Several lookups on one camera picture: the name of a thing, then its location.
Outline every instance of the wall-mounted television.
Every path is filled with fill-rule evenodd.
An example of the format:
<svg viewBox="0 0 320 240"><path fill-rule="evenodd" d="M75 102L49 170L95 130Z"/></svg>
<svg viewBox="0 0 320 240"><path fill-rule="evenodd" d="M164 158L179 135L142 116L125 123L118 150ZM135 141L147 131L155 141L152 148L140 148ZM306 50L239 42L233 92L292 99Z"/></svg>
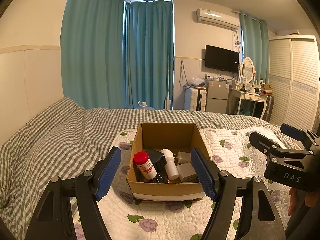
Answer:
<svg viewBox="0 0 320 240"><path fill-rule="evenodd" d="M204 66L208 68L215 68L223 71L238 73L239 53L229 49L206 45Z"/></svg>

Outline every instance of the bottle with red cap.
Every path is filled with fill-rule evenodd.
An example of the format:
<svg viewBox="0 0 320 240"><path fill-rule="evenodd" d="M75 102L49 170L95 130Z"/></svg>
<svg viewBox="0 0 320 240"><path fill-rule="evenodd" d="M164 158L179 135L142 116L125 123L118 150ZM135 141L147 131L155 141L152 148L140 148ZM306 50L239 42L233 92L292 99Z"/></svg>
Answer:
<svg viewBox="0 0 320 240"><path fill-rule="evenodd" d="M139 170L146 179L153 179L157 176L149 156L146 152L138 152L133 156L133 162L138 166Z"/></svg>

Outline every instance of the wall-mounted air conditioner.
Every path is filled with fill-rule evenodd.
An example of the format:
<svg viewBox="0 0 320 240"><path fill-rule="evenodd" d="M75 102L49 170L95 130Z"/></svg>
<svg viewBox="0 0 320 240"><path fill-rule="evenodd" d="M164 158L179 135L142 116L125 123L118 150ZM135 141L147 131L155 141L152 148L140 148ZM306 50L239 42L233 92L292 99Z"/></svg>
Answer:
<svg viewBox="0 0 320 240"><path fill-rule="evenodd" d="M239 28L239 19L227 14L215 12L212 10L198 8L198 22L215 25L228 30L237 30Z"/></svg>

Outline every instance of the white louvered wardrobe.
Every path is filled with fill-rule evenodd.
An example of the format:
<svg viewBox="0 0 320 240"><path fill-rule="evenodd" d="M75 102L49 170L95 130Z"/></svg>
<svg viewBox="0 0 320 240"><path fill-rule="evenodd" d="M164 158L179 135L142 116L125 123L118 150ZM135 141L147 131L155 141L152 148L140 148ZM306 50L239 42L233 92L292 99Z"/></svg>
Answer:
<svg viewBox="0 0 320 240"><path fill-rule="evenodd" d="M319 103L319 52L315 36L269 40L269 84L275 102L270 123L313 129Z"/></svg>

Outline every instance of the curtain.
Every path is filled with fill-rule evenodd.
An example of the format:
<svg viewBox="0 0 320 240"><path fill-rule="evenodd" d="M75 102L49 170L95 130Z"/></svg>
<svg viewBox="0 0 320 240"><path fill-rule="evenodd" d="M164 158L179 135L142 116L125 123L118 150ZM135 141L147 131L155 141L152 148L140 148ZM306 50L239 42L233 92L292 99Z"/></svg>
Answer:
<svg viewBox="0 0 320 240"><path fill-rule="evenodd" d="M128 3L124 24L128 107L164 109L168 87L171 102L173 95L172 1Z"/></svg>
<svg viewBox="0 0 320 240"><path fill-rule="evenodd" d="M124 108L124 0L67 0L61 28L64 96L79 105Z"/></svg>
<svg viewBox="0 0 320 240"><path fill-rule="evenodd" d="M256 67L256 79L269 79L269 37L267 23L253 19L241 12L240 24L243 31L244 57L250 57Z"/></svg>

